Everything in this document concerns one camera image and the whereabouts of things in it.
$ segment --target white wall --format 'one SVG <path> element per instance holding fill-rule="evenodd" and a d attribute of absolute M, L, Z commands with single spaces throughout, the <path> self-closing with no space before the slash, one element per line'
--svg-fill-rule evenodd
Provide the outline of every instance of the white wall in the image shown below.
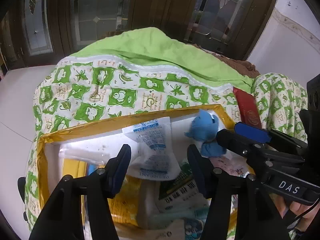
<path fill-rule="evenodd" d="M 320 73 L 319 39 L 320 25 L 304 0 L 277 0 L 248 61 L 261 74 L 282 73 L 306 87 Z"/>

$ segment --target finger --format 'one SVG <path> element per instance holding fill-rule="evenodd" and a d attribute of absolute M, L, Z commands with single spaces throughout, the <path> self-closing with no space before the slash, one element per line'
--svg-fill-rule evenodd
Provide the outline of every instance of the finger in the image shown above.
<path fill-rule="evenodd" d="M 286 208 L 285 202 L 284 202 L 284 198 L 281 196 L 277 196 L 275 199 L 275 204 L 276 204 L 276 208 L 278 210 L 278 212 L 280 213 L 280 216 L 283 218 L 284 216 L 284 211 Z"/>
<path fill-rule="evenodd" d="M 308 212 L 307 214 L 305 214 L 303 217 L 304 217 L 304 218 L 313 219 L 313 218 L 316 216 L 316 214 L 318 213 L 319 208 L 320 208 L 320 203 L 318 203 L 310 212 Z"/>
<path fill-rule="evenodd" d="M 303 213 L 301 212 L 301 204 L 297 202 L 292 202 L 290 205 L 290 210 L 295 213 L 297 216 Z"/>
<path fill-rule="evenodd" d="M 296 228 L 302 232 L 306 231 L 308 226 L 311 224 L 312 219 L 301 218 Z"/>

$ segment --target wooden cabinet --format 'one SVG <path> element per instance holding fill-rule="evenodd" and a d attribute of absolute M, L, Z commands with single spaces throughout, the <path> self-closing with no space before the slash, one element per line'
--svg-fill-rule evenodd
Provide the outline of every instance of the wooden cabinet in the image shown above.
<path fill-rule="evenodd" d="M 243 59 L 275 0 L 15 0 L 1 22 L 8 69 L 56 64 L 108 36 L 154 26 L 185 43 Z"/>

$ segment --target green patterned quilt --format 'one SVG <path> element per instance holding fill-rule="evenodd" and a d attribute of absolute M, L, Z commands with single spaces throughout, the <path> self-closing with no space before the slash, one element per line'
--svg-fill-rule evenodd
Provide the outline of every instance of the green patterned quilt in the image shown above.
<path fill-rule="evenodd" d="M 258 76 L 252 86 L 262 128 L 272 128 L 307 141 L 301 109 L 307 109 L 306 90 L 290 78 L 276 73 Z"/>
<path fill-rule="evenodd" d="M 33 99 L 36 136 L 25 187 L 29 229 L 40 213 L 36 143 L 42 134 L 115 116 L 215 103 L 239 121 L 232 86 L 250 92 L 252 83 L 156 28 L 105 38 L 62 59 Z"/>

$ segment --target black bracket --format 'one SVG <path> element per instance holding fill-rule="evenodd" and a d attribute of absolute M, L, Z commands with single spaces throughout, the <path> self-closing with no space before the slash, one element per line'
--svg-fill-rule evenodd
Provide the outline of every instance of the black bracket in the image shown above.
<path fill-rule="evenodd" d="M 29 240 L 84 240 L 81 195 L 87 195 L 92 238 L 119 239 L 107 198 L 120 191 L 130 160 L 131 148 L 125 144 L 117 157 L 89 176 L 65 175 L 44 205 Z"/>
<path fill-rule="evenodd" d="M 289 240 L 281 216 L 267 191 L 254 174 L 246 178 L 231 176 L 214 168 L 195 145 L 188 147 L 190 163 L 199 192 L 212 198 L 201 240 L 225 240 L 230 219 L 231 196 L 238 195 L 235 239 Z"/>

